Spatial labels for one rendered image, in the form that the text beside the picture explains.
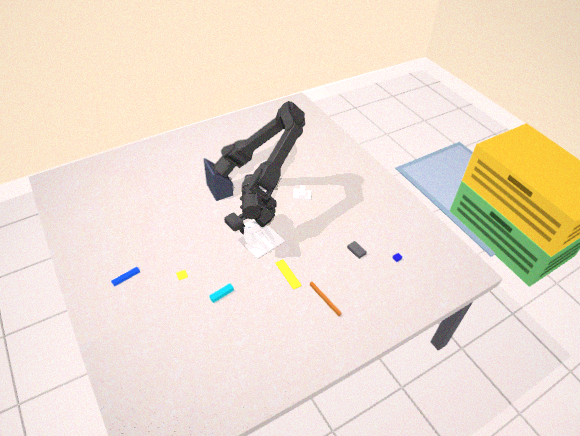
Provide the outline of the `cyan rounded bar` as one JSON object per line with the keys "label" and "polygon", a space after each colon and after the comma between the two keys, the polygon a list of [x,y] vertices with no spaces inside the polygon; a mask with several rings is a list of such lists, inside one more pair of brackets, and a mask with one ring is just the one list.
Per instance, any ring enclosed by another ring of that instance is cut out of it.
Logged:
{"label": "cyan rounded bar", "polygon": [[220,290],[216,291],[215,293],[210,295],[210,299],[214,302],[216,300],[225,297],[229,293],[233,292],[233,287],[231,284],[226,285],[225,287],[221,288]]}

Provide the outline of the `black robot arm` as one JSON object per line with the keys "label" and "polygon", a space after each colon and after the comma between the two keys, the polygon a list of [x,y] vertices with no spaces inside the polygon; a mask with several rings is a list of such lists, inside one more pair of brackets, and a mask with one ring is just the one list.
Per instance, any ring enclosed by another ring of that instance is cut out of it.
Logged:
{"label": "black robot arm", "polygon": [[[305,113],[292,101],[285,102],[277,112],[276,117],[249,136],[225,145],[220,150],[221,157],[210,163],[216,174],[227,176],[235,165],[241,168],[252,159],[254,150],[285,129],[269,158],[261,163],[253,174],[245,175],[242,189],[242,215],[254,219],[260,227],[264,227],[275,217],[273,205],[264,207],[262,199],[268,200],[272,195],[281,176],[281,167],[295,144],[303,133]],[[259,188],[263,187],[266,192]]]}

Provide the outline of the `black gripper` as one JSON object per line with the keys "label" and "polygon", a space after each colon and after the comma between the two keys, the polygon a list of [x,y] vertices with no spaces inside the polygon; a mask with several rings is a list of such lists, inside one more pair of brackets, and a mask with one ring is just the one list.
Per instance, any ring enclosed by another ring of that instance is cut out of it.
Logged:
{"label": "black gripper", "polygon": [[[269,196],[268,200],[262,199],[262,204],[264,207],[269,207],[273,205],[275,208],[277,207],[276,200]],[[242,234],[244,234],[244,220],[246,220],[242,214],[237,215],[236,213],[232,212],[231,214],[224,217],[224,223],[229,226],[233,231],[239,230]]]}

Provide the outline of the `orange thin bar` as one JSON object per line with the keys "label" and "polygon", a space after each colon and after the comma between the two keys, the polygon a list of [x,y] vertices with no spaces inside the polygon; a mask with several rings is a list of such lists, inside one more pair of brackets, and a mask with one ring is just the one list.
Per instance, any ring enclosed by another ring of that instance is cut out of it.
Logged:
{"label": "orange thin bar", "polygon": [[321,297],[321,299],[331,308],[333,311],[340,316],[342,312],[323,294],[323,292],[313,283],[310,283],[310,287]]}

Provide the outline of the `yellow flat bar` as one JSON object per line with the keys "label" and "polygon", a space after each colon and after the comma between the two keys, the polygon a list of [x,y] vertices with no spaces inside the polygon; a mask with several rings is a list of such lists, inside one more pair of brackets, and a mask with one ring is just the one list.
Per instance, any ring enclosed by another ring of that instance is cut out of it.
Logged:
{"label": "yellow flat bar", "polygon": [[275,263],[279,270],[282,272],[290,286],[294,289],[301,287],[300,282],[297,280],[293,272],[290,270],[288,265],[285,263],[284,260],[278,261]]}

